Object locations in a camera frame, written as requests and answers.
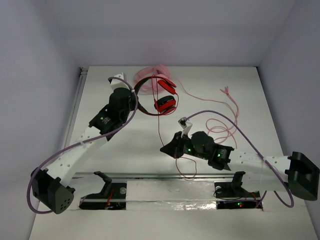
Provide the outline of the red black headphones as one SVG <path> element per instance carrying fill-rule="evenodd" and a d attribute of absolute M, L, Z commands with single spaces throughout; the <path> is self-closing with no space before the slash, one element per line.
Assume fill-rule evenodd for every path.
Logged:
<path fill-rule="evenodd" d="M 154 101 L 153 106 L 156 109 L 157 113 L 151 113 L 147 110 L 146 115 L 157 117 L 158 135 L 162 146 L 164 146 L 160 131 L 160 116 L 168 116 L 170 114 L 173 114 L 177 110 L 179 104 L 179 95 L 176 91 L 177 86 L 169 78 L 153 74 L 139 80 L 134 86 L 135 92 L 138 93 L 141 90 L 142 86 L 148 81 L 151 81 L 151 92 Z M 159 86 L 170 93 L 170 95 L 159 98 Z"/>

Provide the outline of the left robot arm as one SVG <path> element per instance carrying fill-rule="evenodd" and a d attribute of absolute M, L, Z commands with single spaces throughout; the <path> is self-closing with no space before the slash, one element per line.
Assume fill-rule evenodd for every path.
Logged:
<path fill-rule="evenodd" d="M 79 140 L 54 153 L 31 173 L 26 194 L 30 210 L 45 214 L 33 207 L 31 197 L 35 197 L 48 207 L 47 214 L 64 212 L 74 199 L 75 189 L 69 184 L 75 173 L 96 150 L 130 123 L 138 108 L 137 89 L 115 88 L 108 104 L 89 122 Z"/>

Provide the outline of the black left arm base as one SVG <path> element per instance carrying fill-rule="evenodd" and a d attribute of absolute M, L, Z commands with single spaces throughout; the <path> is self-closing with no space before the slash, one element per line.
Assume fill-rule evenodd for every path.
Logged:
<path fill-rule="evenodd" d="M 126 210 L 126 182 L 113 182 L 101 171 L 93 173 L 104 182 L 100 192 L 83 196 L 79 202 L 81 210 Z"/>

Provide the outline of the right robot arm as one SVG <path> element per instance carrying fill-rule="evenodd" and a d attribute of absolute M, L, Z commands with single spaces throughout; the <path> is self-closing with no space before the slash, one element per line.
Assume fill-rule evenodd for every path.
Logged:
<path fill-rule="evenodd" d="M 318 199 L 320 169 L 303 153 L 289 156 L 260 157 L 214 142 L 203 131 L 191 137 L 177 132 L 173 139 L 173 157 L 184 154 L 205 160 L 213 169 L 234 173 L 231 192 L 238 197 L 247 192 L 286 191 L 300 199 Z"/>

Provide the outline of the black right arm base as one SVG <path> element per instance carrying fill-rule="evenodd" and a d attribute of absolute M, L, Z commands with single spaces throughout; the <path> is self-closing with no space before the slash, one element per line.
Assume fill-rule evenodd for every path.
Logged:
<path fill-rule="evenodd" d="M 260 192 L 249 192 L 243 185 L 244 171 L 237 171 L 232 181 L 215 182 L 213 196 L 218 210 L 263 209 Z"/>

